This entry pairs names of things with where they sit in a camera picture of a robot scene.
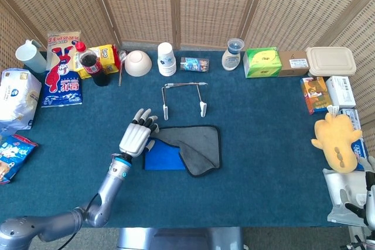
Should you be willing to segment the green tissue box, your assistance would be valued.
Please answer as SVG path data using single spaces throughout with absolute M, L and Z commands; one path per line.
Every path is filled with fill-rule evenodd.
M 277 47 L 247 49 L 243 57 L 245 78 L 277 77 L 282 69 Z

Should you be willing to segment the blue snack bag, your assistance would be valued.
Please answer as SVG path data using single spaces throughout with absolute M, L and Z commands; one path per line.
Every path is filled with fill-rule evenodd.
M 18 134 L 5 139 L 0 145 L 0 184 L 11 181 L 37 146 L 37 143 Z

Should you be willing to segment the yellow plush toy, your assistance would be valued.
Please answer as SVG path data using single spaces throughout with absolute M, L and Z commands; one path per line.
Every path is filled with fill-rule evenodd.
M 311 144 L 322 150 L 328 165 L 339 173 L 350 173 L 358 161 L 352 150 L 352 143 L 358 141 L 363 132 L 354 129 L 350 118 L 345 114 L 326 113 L 324 119 L 314 124 L 315 137 Z

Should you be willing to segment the bamboo folding screen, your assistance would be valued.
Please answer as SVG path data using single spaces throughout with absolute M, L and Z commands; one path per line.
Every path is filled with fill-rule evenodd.
M 0 68 L 18 64 L 25 39 L 45 46 L 48 32 L 68 30 L 92 45 L 346 46 L 362 124 L 375 129 L 375 0 L 0 0 Z

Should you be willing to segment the metal spoon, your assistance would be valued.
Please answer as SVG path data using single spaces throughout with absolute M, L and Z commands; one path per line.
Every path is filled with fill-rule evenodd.
M 126 50 L 120 50 L 118 53 L 119 60 L 120 60 L 120 70 L 119 70 L 119 80 L 118 80 L 118 86 L 121 86 L 122 83 L 122 72 L 125 66 L 125 61 L 127 58 L 127 51 Z

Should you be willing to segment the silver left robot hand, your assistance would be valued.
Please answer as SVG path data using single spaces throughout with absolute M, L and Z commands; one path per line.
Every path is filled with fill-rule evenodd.
M 150 108 L 139 109 L 122 136 L 119 144 L 120 152 L 138 157 L 148 144 L 149 137 L 159 132 L 157 119 L 156 115 L 151 115 Z

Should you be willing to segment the white and blue box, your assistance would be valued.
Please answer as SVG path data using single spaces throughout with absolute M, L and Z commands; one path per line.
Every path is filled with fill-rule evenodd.
M 358 111 L 356 109 L 353 109 L 353 108 L 352 109 L 340 109 L 339 113 L 345 114 L 349 117 L 354 130 L 361 129 L 360 119 L 359 119 Z

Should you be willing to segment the red white blue food bag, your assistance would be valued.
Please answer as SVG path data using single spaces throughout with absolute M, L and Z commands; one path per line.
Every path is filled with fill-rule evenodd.
M 41 107 L 63 107 L 82 103 L 80 76 L 74 70 L 76 43 L 81 32 L 49 33 L 47 67 Z

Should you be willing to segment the cream bowl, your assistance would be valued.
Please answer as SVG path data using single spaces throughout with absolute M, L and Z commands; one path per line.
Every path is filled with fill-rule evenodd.
M 134 50 L 127 54 L 125 71 L 133 77 L 146 75 L 152 68 L 150 57 L 143 51 Z

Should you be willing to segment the yellow Lipo biscuit pack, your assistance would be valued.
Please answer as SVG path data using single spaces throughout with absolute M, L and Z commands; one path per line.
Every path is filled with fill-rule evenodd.
M 100 62 L 106 74 L 119 72 L 120 60 L 115 45 L 107 44 L 97 47 L 91 47 L 90 50 L 92 50 L 96 54 L 96 56 L 100 58 Z M 80 64 L 78 53 L 76 53 L 73 57 L 73 70 L 79 74 L 81 79 L 87 79 L 91 77 L 89 73 L 86 72 L 84 67 Z

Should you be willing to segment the grey and blue cloth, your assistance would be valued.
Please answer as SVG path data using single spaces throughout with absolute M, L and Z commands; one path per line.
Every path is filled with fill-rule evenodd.
M 221 140 L 218 127 L 193 125 L 161 128 L 151 135 L 155 142 L 143 156 L 147 171 L 185 170 L 201 177 L 221 168 Z

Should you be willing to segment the white plastic jug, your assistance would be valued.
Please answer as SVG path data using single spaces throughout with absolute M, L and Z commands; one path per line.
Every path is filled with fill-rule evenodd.
M 39 52 L 42 45 L 36 40 L 26 40 L 15 52 L 16 58 L 36 73 L 44 73 L 47 61 Z

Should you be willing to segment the blue carpet table cover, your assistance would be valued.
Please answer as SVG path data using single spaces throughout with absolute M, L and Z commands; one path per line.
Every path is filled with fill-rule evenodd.
M 0 185 L 0 222 L 25 215 L 55 215 L 85 205 L 98 191 L 111 155 L 140 108 L 160 127 L 213 125 L 221 139 L 221 168 L 202 177 L 185 170 L 147 171 L 136 157 L 111 209 L 109 227 L 322 227 L 332 203 L 322 173 L 327 161 L 311 144 L 314 123 L 298 77 L 245 78 L 225 71 L 222 53 L 191 52 L 210 61 L 207 73 L 143 77 L 112 74 L 106 87 L 82 81 L 80 105 L 38 108 L 22 135 L 37 143 L 9 184 Z M 200 116 L 194 85 L 205 82 Z

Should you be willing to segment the large white flour bag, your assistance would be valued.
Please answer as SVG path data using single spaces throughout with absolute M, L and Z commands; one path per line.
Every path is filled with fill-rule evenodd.
M 30 129 L 42 84 L 28 70 L 7 69 L 0 80 L 0 139 Z

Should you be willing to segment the white plastic bag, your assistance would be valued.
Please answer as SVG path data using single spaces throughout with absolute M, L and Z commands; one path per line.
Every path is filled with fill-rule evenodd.
M 363 208 L 366 203 L 366 180 L 364 171 L 338 173 L 334 170 L 323 169 L 332 210 L 327 216 L 329 222 L 364 227 L 364 221 L 355 213 L 348 210 L 341 201 L 340 191 L 345 190 L 350 203 Z

